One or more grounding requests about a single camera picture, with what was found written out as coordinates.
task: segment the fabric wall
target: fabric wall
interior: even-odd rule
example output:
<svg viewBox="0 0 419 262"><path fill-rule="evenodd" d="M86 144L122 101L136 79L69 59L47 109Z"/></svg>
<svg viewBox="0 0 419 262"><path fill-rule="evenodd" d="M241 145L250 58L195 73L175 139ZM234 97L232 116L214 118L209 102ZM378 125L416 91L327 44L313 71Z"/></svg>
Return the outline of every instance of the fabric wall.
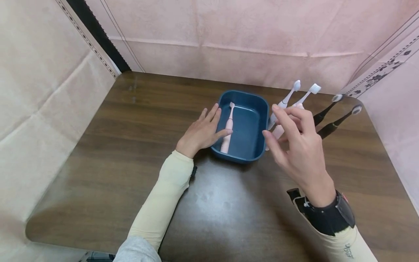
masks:
<svg viewBox="0 0 419 262"><path fill-rule="evenodd" d="M363 102L419 214L418 15L409 22L409 31L401 43L339 93Z"/></svg>
<svg viewBox="0 0 419 262"><path fill-rule="evenodd" d="M85 251L30 243L25 223L116 77L57 0L0 2L0 257L78 261Z"/></svg>
<svg viewBox="0 0 419 262"><path fill-rule="evenodd" d="M359 99L419 214L418 83L419 53L416 53Z"/></svg>
<svg viewBox="0 0 419 262"><path fill-rule="evenodd" d="M336 93L417 0L86 0L135 71Z"/></svg>

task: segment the floral border trim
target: floral border trim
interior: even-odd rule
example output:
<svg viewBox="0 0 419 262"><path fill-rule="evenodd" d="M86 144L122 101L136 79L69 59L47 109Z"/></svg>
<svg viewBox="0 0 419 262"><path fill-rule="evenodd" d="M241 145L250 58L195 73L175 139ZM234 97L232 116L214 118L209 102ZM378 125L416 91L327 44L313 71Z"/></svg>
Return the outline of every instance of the floral border trim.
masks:
<svg viewBox="0 0 419 262"><path fill-rule="evenodd" d="M373 68L371 68L369 70L369 74L366 72L358 78L360 80L356 85L350 87L355 83L354 81L352 84L349 84L343 88L340 93L345 93L347 96L358 98L368 89L392 73L399 66L404 64L414 53L416 53L416 51L419 50L419 35L417 31L413 32L412 35L416 36L411 36L414 38L408 44L403 44L403 47L399 49L399 51L397 51L397 53L395 53L387 62L376 68L374 71L372 71Z"/></svg>
<svg viewBox="0 0 419 262"><path fill-rule="evenodd" d="M74 18L71 16L71 14L68 12L67 7L62 3L61 0L55 0L61 10L66 14L68 19L71 21L71 23L74 25L74 27L77 29L77 31L80 33L80 35L83 37L83 39L86 41L86 43L90 46L90 48L95 52L95 54L99 57L100 61L103 63L103 65L108 69L108 71L112 74L112 76L116 79L116 75L113 72L112 68L106 63L106 61L103 59L103 57L100 55L100 53L96 50L96 48L92 45L90 40L87 38L87 36L83 33L80 26L76 23Z"/></svg>

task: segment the toothbrush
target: toothbrush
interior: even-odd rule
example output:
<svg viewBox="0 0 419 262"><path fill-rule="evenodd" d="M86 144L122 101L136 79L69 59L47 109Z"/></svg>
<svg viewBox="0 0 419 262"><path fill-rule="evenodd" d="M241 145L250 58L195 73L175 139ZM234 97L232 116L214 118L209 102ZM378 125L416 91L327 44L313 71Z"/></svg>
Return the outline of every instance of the toothbrush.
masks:
<svg viewBox="0 0 419 262"><path fill-rule="evenodd" d="M281 102L279 102L278 106L280 108L287 108L288 101L290 100L292 93L298 91L300 87L301 87L301 81L300 80L295 81L294 86L292 87L291 91ZM267 130L271 130L276 122L277 122L277 117L274 115L274 113L272 113L271 117L269 118L269 124L268 124Z"/></svg>
<svg viewBox="0 0 419 262"><path fill-rule="evenodd" d="M332 98L332 104L330 106L328 106L325 110L323 110L322 112L318 113L317 115L313 116L314 118L314 126L317 126L318 124L320 124L324 117L326 116L327 112L329 112L329 110L339 101L342 101L342 99L344 98L345 95L335 95Z"/></svg>
<svg viewBox="0 0 419 262"><path fill-rule="evenodd" d="M230 107L231 107L230 116L228 117L227 124L225 124L225 128L232 130L233 129L233 109L235 107L235 104L233 102L230 102ZM231 135L228 135L223 138L222 144L221 144L221 150L220 150L221 152L228 153L228 148L230 147L230 139L231 139Z"/></svg>
<svg viewBox="0 0 419 262"><path fill-rule="evenodd" d="M333 133L336 129L338 129L338 126L349 116L359 114L362 110L362 105L357 105L352 108L352 111L348 114L344 115L343 117L339 118L335 122L332 122L330 124L325 125L320 131L317 132L318 135L320 135L321 139L325 139L328 135Z"/></svg>
<svg viewBox="0 0 419 262"><path fill-rule="evenodd" d="M296 107L304 109L303 104L297 104ZM281 137L281 135L284 134L284 132L284 128L281 125L277 125L275 129L272 131L272 134L274 135L276 140L278 140Z"/></svg>
<svg viewBox="0 0 419 262"><path fill-rule="evenodd" d="M298 104L302 104L305 101L305 99L308 97L309 94L311 94L311 93L317 94L320 91L320 89L321 89L321 86L319 86L317 84L312 85L310 87L310 89L307 91L307 93L305 93L305 95L300 100L298 100L297 102L295 102L292 106L296 106Z"/></svg>

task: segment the blue plastic tray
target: blue plastic tray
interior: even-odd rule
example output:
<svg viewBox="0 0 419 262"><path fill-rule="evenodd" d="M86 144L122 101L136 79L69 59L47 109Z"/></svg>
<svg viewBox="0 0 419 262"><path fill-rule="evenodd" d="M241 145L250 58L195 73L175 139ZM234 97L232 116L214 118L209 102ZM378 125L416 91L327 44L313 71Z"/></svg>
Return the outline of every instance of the blue plastic tray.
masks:
<svg viewBox="0 0 419 262"><path fill-rule="evenodd" d="M225 128L230 115L230 102L235 104L233 111L233 134L231 135L228 153L220 152L222 139L212 147L214 154L236 163L250 163L259 159L265 152L265 130L269 119L268 102L257 95L236 90L223 93L218 104L222 112L217 132Z"/></svg>

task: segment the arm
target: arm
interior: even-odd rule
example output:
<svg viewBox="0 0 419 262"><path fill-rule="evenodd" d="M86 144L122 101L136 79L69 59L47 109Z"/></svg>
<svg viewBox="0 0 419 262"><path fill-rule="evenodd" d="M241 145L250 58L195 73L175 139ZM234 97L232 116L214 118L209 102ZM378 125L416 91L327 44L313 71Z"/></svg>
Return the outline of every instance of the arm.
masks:
<svg viewBox="0 0 419 262"><path fill-rule="evenodd" d="M164 161L159 178L138 212L128 237L141 236L158 250L176 205L189 187L194 162L178 151Z"/></svg>
<svg viewBox="0 0 419 262"><path fill-rule="evenodd" d="M208 115L205 108L179 140L176 150L163 163L157 182L132 223L115 262L159 261L157 251L176 205L189 187L193 157L200 149L212 146L218 139L233 132L224 129L215 133L220 115L218 104Z"/></svg>
<svg viewBox="0 0 419 262"><path fill-rule="evenodd" d="M313 115L297 107L272 111L285 131L280 142L288 142L289 150L281 148L276 138L263 131L276 163L299 185L305 196L292 196L297 210L311 224L332 262L377 261L360 235L352 211L344 197L339 198L334 182L326 171L322 140L316 133ZM352 217L345 217L336 208L345 201Z"/></svg>

